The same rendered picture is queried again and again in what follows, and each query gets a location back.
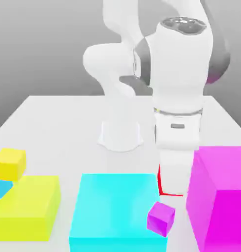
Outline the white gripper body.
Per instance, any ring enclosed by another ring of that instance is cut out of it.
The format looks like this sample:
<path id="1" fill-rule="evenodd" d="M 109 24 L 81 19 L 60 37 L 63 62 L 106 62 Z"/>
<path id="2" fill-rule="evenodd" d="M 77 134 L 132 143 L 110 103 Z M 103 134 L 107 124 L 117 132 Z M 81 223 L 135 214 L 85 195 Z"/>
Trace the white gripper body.
<path id="1" fill-rule="evenodd" d="M 166 194 L 186 194 L 189 187 L 194 151 L 161 150 L 160 178 Z"/>

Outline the small red cube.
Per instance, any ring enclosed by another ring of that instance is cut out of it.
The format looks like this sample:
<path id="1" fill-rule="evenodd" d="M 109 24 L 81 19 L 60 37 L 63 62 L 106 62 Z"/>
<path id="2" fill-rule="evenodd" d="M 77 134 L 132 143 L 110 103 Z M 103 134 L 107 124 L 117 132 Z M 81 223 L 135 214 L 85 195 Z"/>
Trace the small red cube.
<path id="1" fill-rule="evenodd" d="M 172 193 L 167 193 L 163 191 L 163 186 L 161 183 L 161 170 L 160 170 L 160 166 L 158 167 L 158 173 L 157 173 L 157 183 L 158 183 L 158 191 L 159 191 L 159 195 L 164 195 L 164 196 L 175 196 L 175 197 L 183 197 L 183 194 L 172 194 Z"/>

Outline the small purple cube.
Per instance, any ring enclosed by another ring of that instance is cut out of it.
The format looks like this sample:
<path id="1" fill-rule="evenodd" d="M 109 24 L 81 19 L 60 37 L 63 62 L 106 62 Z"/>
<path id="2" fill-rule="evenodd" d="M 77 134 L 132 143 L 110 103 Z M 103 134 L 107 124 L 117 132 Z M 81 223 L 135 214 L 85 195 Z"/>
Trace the small purple cube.
<path id="1" fill-rule="evenodd" d="M 175 212 L 175 208 L 159 201 L 155 202 L 148 212 L 147 229 L 162 237 L 167 237 L 174 223 Z"/>

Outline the small yellow cube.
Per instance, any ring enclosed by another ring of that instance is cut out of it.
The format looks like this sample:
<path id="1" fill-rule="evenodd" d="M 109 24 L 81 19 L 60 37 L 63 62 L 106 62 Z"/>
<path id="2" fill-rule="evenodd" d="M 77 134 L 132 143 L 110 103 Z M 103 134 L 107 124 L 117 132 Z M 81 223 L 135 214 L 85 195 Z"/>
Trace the small yellow cube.
<path id="1" fill-rule="evenodd" d="M 18 182 L 27 165 L 26 151 L 14 148 L 0 150 L 0 180 Z"/>

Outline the small blue cube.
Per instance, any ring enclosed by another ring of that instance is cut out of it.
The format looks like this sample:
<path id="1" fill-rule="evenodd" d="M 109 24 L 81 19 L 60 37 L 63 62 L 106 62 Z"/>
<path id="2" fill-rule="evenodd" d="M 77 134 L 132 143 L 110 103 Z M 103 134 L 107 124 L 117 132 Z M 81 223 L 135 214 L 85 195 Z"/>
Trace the small blue cube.
<path id="1" fill-rule="evenodd" d="M 12 181 L 0 180 L 0 199 L 13 187 Z"/>

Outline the large magenta box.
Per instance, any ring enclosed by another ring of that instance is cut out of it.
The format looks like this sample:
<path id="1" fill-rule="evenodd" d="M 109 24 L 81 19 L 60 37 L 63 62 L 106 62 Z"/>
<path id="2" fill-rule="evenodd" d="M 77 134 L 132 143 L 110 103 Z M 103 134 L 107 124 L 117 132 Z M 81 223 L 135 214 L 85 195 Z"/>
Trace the large magenta box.
<path id="1" fill-rule="evenodd" d="M 241 146 L 195 151 L 186 209 L 200 252 L 241 252 Z"/>

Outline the large cyan box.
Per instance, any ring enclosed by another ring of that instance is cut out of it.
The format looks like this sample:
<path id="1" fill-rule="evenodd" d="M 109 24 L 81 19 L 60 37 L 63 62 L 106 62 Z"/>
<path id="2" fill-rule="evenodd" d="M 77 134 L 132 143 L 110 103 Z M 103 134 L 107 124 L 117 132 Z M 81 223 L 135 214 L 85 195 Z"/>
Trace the large cyan box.
<path id="1" fill-rule="evenodd" d="M 70 252 L 166 252 L 167 238 L 147 229 L 158 200 L 153 174 L 83 174 Z"/>

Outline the large yellow-green box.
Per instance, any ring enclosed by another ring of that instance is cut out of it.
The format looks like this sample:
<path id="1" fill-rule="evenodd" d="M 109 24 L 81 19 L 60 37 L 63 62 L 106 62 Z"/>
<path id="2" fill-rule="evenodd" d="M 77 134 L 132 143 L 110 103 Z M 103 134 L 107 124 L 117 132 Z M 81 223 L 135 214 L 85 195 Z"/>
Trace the large yellow-green box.
<path id="1" fill-rule="evenodd" d="M 24 176 L 0 199 L 0 241 L 48 241 L 60 205 L 58 176 Z"/>

